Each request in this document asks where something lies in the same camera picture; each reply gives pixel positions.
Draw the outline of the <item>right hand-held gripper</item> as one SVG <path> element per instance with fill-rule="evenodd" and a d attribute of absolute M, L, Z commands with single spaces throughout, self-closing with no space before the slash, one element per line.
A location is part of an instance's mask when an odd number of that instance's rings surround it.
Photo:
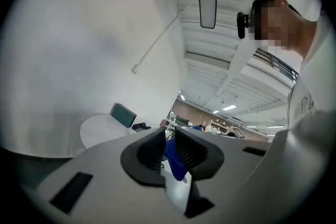
<path fill-rule="evenodd" d="M 243 132 L 238 127 L 235 126 L 229 127 L 225 132 L 225 135 L 234 138 L 245 138 Z"/>

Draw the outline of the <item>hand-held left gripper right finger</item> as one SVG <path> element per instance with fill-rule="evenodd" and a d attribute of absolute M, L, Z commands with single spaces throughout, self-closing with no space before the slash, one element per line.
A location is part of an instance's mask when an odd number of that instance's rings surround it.
<path fill-rule="evenodd" d="M 269 144 L 186 127 L 177 127 L 174 138 L 176 152 L 191 175 L 185 217 L 205 223 L 224 218 L 232 209 L 242 209 L 236 193 Z"/>

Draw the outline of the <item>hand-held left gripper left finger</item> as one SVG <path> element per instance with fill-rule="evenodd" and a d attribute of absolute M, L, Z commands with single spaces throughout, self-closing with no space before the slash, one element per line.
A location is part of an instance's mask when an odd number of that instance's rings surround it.
<path fill-rule="evenodd" d="M 76 173 L 93 176 L 69 214 L 54 209 L 67 223 L 188 223 L 164 188 L 138 184 L 123 170 L 121 153 L 153 129 L 97 144 L 49 174 L 37 187 L 39 198 L 52 198 Z"/>

